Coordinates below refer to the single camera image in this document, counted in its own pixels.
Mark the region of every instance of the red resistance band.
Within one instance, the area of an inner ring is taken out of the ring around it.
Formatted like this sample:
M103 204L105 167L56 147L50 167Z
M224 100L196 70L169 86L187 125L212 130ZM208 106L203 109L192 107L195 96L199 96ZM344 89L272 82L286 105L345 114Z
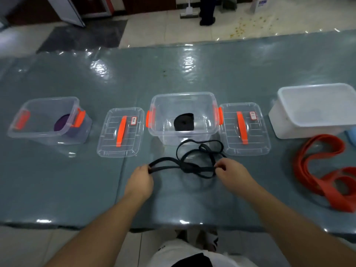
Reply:
M330 153L317 153L305 157L307 150L315 141L327 143L332 147ZM336 136L321 134L309 139L299 150L294 162L294 174L310 191L325 196L330 205L339 211L354 212L356 210L356 167L346 167L328 173L318 179L308 171L308 163L312 159L331 158L345 151L344 142ZM342 181L349 189L347 195L342 195L333 187L335 180Z

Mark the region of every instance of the table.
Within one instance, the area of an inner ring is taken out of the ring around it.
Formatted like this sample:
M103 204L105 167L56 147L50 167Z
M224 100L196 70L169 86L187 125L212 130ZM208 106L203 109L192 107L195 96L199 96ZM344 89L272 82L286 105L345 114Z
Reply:
M176 151L173 146L163 146L145 129L136 156L99 157L96 145L106 112L132 106L146 112L156 94L210 91L218 104L255 102L265 117L270 153L231 158L244 164L269 192L320 227L333 233L355 233L355 214L328 208L323 197L309 193L296 181L291 161L305 139L277 139L268 118L281 87L337 82L356 86L352 66L355 42L356 31L343 31L44 53L16 59L1 79L1 107L5 111L1 113L0 143L6 152L0 166L0 221L24 224L48 219L52 225L85 226L123 196L136 166L175 156ZM75 158L5 136L23 102L46 96L77 96L93 120L88 142L80 146ZM311 172L322 176L335 168L356 166L356 148L344 134L340 138L346 142L346 151L327 161L311 162ZM203 225L263 230L247 202L229 193L217 179L202 180L172 169L155 173L154 183L154 193L136 215L133 229Z

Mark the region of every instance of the hand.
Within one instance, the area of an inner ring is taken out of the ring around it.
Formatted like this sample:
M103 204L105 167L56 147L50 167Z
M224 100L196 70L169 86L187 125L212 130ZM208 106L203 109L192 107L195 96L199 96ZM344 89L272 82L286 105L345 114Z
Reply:
M125 196L134 195L142 197L146 201L152 194L154 189L154 180L149 174L149 166L143 165L137 167L127 181L125 188Z
M217 167L215 170L216 175L226 188L246 200L253 197L258 188L260 188L248 170L235 160L221 158L215 164L215 167Z

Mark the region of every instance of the beige floor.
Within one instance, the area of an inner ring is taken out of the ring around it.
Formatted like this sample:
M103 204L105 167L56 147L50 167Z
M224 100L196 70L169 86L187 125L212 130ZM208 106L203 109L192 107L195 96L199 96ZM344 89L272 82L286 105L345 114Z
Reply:
M272 0L258 14L250 4L236 12L215 11L216 23L199 26L199 19L180 19L180 11L163 11L114 17L127 19L119 48L162 44L249 39L272 35L339 32L356 28L356 0ZM8 28L0 33L0 58L34 54L56 26L39 24ZM77 232L67 230L22 230L0 227L0 266L42 266ZM242 253L260 267L288 266L267 233L219 232L220 252ZM173 230L129 233L115 266L143 267L160 244L175 237Z

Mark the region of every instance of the floor mat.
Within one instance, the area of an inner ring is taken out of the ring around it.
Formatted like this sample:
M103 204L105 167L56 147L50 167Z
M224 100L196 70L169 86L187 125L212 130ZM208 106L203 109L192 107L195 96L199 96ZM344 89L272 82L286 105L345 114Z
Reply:
M74 25L56 27L37 50L37 53L99 47L117 48L126 23L127 21L106 19L86 22L84 28Z

